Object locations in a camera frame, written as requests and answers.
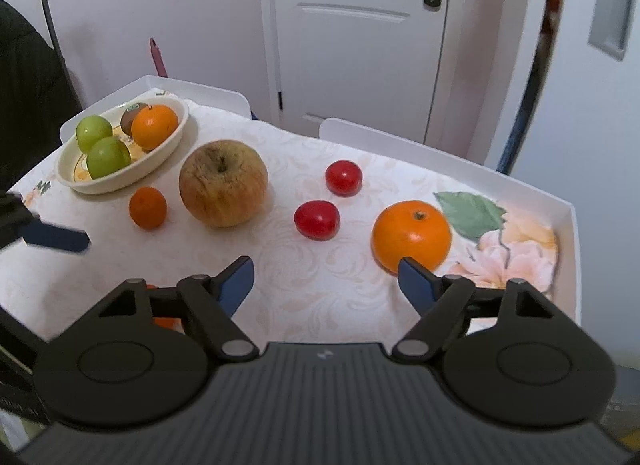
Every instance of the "tablecloth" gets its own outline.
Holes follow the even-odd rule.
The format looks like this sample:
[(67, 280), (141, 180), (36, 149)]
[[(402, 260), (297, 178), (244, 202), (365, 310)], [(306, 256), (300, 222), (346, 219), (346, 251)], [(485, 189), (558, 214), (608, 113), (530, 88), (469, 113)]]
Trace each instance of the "tablecloth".
[[(524, 277), (548, 288), (557, 249), (553, 232), (535, 218), (428, 169), (187, 102), (190, 118), (180, 145), (136, 184), (100, 196), (75, 193), (55, 180), (55, 152), (15, 186), (43, 220), (85, 230), (92, 241), (82, 255), (23, 242), (0, 252), (0, 304), (35, 333), (45, 339), (61, 333), (124, 279), (173, 286), (194, 273), (215, 275), (249, 255), (255, 285), (234, 320), (261, 349), (268, 341), (380, 341), (390, 348), (418, 316), (396, 278), (373, 260), (370, 232), (378, 214), (402, 200), (442, 208), (453, 227), (452, 248), (436, 273), (453, 271), (494, 287)], [(219, 138), (256, 149), (270, 185), (257, 217), (217, 230), (191, 217), (177, 181), (187, 155)], [(326, 167), (340, 159), (353, 160), (364, 173), (362, 190), (352, 198), (333, 195), (324, 182)], [(129, 198), (142, 185), (158, 188), (168, 202), (168, 220), (153, 232), (128, 216)], [(308, 200), (329, 200), (340, 210), (340, 231), (331, 241), (297, 232), (293, 213)]]

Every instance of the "white tray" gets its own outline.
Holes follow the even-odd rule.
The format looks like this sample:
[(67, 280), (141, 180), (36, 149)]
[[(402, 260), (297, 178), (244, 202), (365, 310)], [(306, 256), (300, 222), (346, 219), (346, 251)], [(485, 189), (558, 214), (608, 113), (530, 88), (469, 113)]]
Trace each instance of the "white tray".
[(147, 90), (159, 88), (171, 93), (175, 93), (181, 99), (190, 99), (202, 106), (211, 106), (221, 110), (231, 111), (241, 117), (251, 119), (251, 108), (246, 97), (235, 91), (223, 90), (203, 84), (185, 82), (177, 79), (158, 77), (156, 75), (145, 75), (127, 84), (126, 86), (107, 95), (104, 99), (90, 105), (87, 109), (78, 113), (75, 117), (68, 119), (60, 127), (60, 140), (64, 144), (69, 138), (76, 134), (76, 125), (83, 117), (119, 106), (123, 102), (135, 99)]
[(559, 248), (550, 291), (558, 308), (580, 324), (580, 245), (575, 209), (568, 201), (463, 158), (341, 119), (324, 120), (320, 138), (446, 174), (497, 201), (546, 220), (556, 233)]

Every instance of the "logo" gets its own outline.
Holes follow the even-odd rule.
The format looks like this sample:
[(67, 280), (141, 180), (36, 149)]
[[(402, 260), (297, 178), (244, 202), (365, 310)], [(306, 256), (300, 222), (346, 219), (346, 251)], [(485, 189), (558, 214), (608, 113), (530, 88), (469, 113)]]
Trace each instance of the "logo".
[(334, 356), (334, 352), (331, 350), (324, 350), (322, 353), (316, 353), (319, 359), (327, 360)]

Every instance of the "white bowl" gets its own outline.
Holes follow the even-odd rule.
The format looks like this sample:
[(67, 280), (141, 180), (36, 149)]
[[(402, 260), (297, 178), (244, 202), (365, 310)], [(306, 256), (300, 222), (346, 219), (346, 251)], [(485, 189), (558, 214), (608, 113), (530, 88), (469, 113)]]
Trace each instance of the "white bowl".
[(84, 194), (103, 194), (105, 192), (111, 192), (127, 185), (133, 184), (143, 176), (146, 176), (155, 168), (157, 168), (162, 162), (164, 162), (175, 148), (178, 147), (180, 139), (182, 138), (182, 131), (189, 118), (189, 106), (178, 98), (167, 96), (153, 96), (135, 99), (131, 102), (127, 102), (115, 108), (111, 108), (108, 111), (100, 113), (105, 119), (107, 119), (111, 126), (116, 128), (120, 125), (120, 119), (127, 106), (134, 102), (144, 102), (146, 104), (164, 104), (169, 106), (176, 115), (178, 115), (178, 127), (162, 144), (149, 153), (145, 153), (142, 157), (135, 162), (132, 162), (126, 168), (119, 171), (112, 172), (107, 176), (97, 178), (96, 180), (89, 180), (87, 182), (76, 181), (74, 178), (74, 172), (76, 165), (82, 157), (82, 152), (78, 147), (76, 135), (69, 138), (62, 148), (60, 157), (56, 164), (56, 177), (58, 181), (70, 187), (78, 192)]

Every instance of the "orange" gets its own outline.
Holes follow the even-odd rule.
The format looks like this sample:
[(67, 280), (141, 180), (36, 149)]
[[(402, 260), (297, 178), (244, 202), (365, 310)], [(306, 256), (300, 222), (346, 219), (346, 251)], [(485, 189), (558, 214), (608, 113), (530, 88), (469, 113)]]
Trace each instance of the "orange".
[[(152, 290), (157, 288), (158, 287), (156, 285), (149, 285), (146, 283), (146, 289)], [(174, 319), (172, 317), (154, 317), (154, 323), (156, 323), (160, 328), (168, 328), (172, 330), (179, 322), (180, 319)]]
[(131, 124), (131, 136), (145, 151), (156, 149), (178, 127), (178, 115), (163, 104), (142, 108)]
[(166, 200), (158, 189), (140, 187), (129, 200), (129, 216), (140, 228), (158, 228), (166, 219)]
[(403, 257), (412, 257), (434, 271), (451, 248), (451, 230), (436, 207), (424, 201), (401, 201), (380, 213), (373, 225), (373, 257), (391, 273), (398, 273)]

